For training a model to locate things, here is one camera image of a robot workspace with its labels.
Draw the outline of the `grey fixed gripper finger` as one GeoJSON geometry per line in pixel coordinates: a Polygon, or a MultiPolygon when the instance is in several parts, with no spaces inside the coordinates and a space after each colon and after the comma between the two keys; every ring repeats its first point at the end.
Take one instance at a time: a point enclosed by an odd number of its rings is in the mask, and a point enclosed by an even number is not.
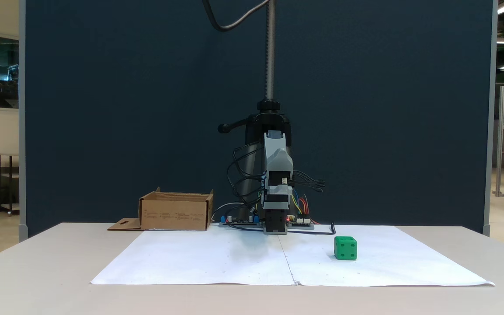
{"type": "Polygon", "coordinates": [[[278,150],[287,152],[285,133],[282,131],[267,131],[264,133],[264,151],[276,152],[278,150]]]}

